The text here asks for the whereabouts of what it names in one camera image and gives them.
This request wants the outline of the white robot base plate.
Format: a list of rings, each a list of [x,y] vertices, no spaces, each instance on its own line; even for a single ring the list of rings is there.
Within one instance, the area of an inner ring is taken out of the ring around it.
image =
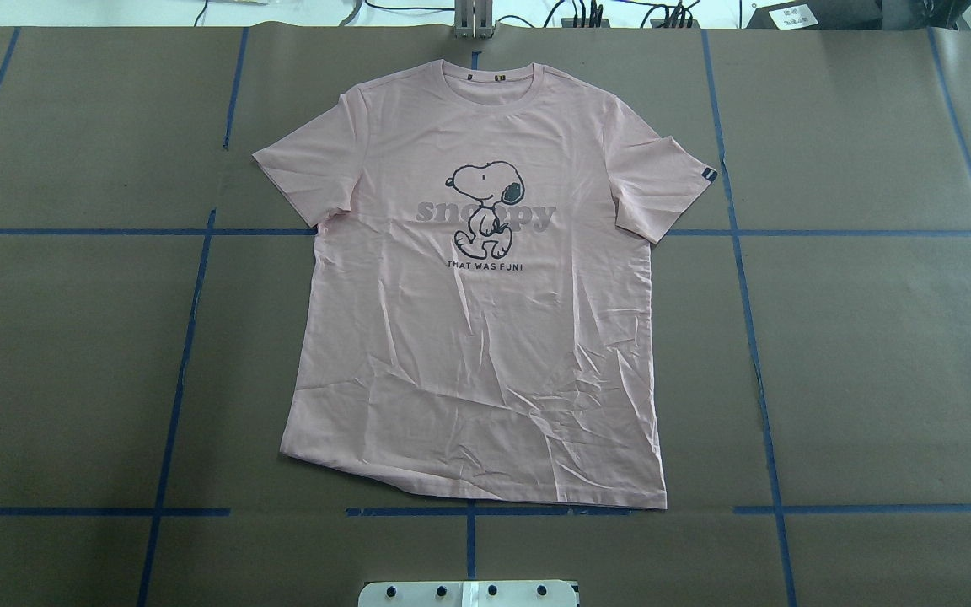
[[[358,606],[579,606],[576,583],[560,579],[368,583]]]

